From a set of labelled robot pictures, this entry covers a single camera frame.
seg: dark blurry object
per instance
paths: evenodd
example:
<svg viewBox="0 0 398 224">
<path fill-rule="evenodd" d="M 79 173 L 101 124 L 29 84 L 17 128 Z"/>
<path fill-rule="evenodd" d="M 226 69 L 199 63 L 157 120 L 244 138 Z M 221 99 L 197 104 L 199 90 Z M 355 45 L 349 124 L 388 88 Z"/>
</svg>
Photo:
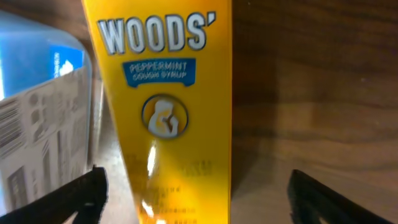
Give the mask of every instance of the dark blurry object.
<svg viewBox="0 0 398 224">
<path fill-rule="evenodd" d="M 391 223 L 353 203 L 299 170 L 293 170 L 288 187 L 295 224 Z"/>
<path fill-rule="evenodd" d="M 94 167 L 58 190 L 0 217 L 0 224 L 61 224 L 75 212 L 73 224 L 97 224 L 107 199 L 105 169 Z"/>
</svg>

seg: barcode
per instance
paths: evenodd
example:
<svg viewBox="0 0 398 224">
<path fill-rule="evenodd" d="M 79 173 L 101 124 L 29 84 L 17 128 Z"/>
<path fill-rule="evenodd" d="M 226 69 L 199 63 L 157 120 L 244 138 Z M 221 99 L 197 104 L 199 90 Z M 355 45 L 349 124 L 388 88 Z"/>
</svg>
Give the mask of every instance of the barcode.
<svg viewBox="0 0 398 224">
<path fill-rule="evenodd" d="M 0 159 L 25 144 L 19 102 L 16 98 L 0 102 Z"/>
</svg>

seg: wooden table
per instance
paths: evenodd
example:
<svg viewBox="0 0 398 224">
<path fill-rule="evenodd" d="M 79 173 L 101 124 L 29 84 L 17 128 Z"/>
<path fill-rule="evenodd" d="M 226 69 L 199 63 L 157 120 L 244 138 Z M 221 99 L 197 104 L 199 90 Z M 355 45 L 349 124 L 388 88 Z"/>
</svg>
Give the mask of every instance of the wooden table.
<svg viewBox="0 0 398 224">
<path fill-rule="evenodd" d="M 233 7 L 232 223 L 290 223 L 292 169 L 398 222 L 398 1 Z M 0 9 L 64 29 L 93 55 L 80 0 L 2 0 Z M 128 194 L 109 138 L 111 185 Z M 130 198 L 110 196 L 103 222 L 133 223 Z"/>
</svg>

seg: circular emblem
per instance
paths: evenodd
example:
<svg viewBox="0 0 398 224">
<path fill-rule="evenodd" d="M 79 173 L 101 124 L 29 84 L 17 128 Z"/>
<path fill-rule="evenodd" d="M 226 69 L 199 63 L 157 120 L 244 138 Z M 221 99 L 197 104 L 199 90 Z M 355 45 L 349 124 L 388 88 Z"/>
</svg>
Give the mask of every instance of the circular emblem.
<svg viewBox="0 0 398 224">
<path fill-rule="evenodd" d="M 188 126 L 188 111 L 176 97 L 157 94 L 144 103 L 142 122 L 157 137 L 176 138 Z"/>
</svg>

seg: white figure icon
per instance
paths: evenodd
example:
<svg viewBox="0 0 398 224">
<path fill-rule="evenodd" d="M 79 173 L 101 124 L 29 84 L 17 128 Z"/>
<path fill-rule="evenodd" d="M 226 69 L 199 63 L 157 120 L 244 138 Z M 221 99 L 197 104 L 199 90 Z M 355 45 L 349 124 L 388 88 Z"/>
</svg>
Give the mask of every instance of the white figure icon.
<svg viewBox="0 0 398 224">
<path fill-rule="evenodd" d="M 178 134 L 178 120 L 173 115 L 173 104 L 159 100 L 155 104 L 155 113 L 149 120 L 148 129 L 162 138 L 172 138 Z"/>
</svg>

